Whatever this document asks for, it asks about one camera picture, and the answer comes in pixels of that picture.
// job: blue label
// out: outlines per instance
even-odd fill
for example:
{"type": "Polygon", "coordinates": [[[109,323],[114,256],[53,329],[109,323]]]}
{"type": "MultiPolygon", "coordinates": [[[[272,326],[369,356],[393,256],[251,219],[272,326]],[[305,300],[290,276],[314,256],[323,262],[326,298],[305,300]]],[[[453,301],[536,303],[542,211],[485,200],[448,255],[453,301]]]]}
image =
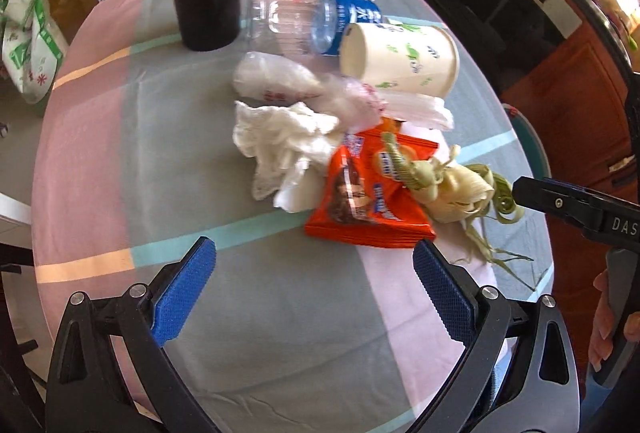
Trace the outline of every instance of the blue label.
{"type": "Polygon", "coordinates": [[[329,50],[324,52],[327,56],[337,56],[342,34],[350,23],[381,23],[382,14],[378,6],[371,0],[335,0],[338,14],[337,29],[334,41],[329,50]]]}

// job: red snack wrapper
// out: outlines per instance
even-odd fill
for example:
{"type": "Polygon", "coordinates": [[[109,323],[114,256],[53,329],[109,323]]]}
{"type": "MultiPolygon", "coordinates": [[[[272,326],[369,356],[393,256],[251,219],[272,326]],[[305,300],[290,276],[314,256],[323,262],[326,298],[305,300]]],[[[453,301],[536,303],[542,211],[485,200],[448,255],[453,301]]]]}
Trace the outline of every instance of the red snack wrapper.
{"type": "MultiPolygon", "coordinates": [[[[436,142],[396,135],[408,160],[426,160],[436,142]]],[[[396,180],[391,160],[372,129],[345,136],[329,164],[322,203],[305,224],[319,238],[355,245],[410,249],[435,234],[425,212],[396,180]]]]}

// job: paper cup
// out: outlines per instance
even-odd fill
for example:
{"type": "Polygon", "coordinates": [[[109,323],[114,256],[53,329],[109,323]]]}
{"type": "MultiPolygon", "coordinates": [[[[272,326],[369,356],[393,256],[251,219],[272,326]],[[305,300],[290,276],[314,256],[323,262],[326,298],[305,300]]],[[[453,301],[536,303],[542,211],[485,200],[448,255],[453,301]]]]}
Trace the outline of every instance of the paper cup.
{"type": "Polygon", "coordinates": [[[456,43],[434,26],[351,23],[340,72],[380,89],[444,98],[458,77],[456,43]]]}

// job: plaid tablecloth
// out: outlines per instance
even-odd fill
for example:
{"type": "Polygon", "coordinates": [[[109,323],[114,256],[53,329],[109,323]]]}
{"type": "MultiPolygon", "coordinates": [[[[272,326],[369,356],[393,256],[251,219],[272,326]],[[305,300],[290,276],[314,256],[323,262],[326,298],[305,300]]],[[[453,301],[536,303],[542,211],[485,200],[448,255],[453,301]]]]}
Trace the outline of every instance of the plaid tablecloth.
{"type": "MultiPolygon", "coordinates": [[[[387,16],[441,22],[422,0],[374,1],[387,16]]],[[[484,162],[511,181],[530,174],[493,90],[457,43],[460,75],[446,99],[456,129],[447,142],[463,147],[462,163],[484,162]]],[[[50,97],[34,176],[34,257],[50,332],[74,291],[110,297],[148,283],[207,235],[218,249],[216,270],[165,350],[219,426],[402,431],[462,346],[447,336],[411,251],[309,238],[308,214],[252,200],[255,163],[231,139],[230,78],[241,56],[239,42],[210,53],[185,49],[172,0],[105,0],[84,22],[50,97]]],[[[459,225],[436,231],[448,259],[471,255],[466,266],[479,285],[535,299],[550,283],[538,214],[488,225],[495,247],[535,259],[512,262],[527,283],[539,282],[533,294],[481,261],[459,225]]],[[[122,344],[116,348],[144,402],[122,344]]]]}

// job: metal screw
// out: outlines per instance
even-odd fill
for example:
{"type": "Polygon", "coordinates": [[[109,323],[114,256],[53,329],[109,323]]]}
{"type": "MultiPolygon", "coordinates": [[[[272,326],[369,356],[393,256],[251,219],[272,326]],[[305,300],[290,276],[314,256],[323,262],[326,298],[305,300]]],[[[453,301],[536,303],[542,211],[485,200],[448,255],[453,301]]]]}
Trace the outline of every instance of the metal screw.
{"type": "Polygon", "coordinates": [[[551,296],[549,296],[548,294],[545,294],[545,295],[542,297],[542,304],[543,304],[545,307],[553,308],[553,307],[555,307],[555,306],[556,306],[556,300],[555,300],[555,299],[553,299],[553,298],[552,298],[551,296]]]}
{"type": "Polygon", "coordinates": [[[482,295],[487,299],[498,299],[498,289],[492,286],[482,287],[482,295]]]}
{"type": "Polygon", "coordinates": [[[132,298],[143,297],[145,293],[146,293],[146,287],[142,285],[142,283],[136,283],[133,287],[129,289],[129,295],[132,298]]]}
{"type": "Polygon", "coordinates": [[[79,305],[84,301],[84,294],[82,292],[74,292],[69,298],[71,305],[79,305]]]}

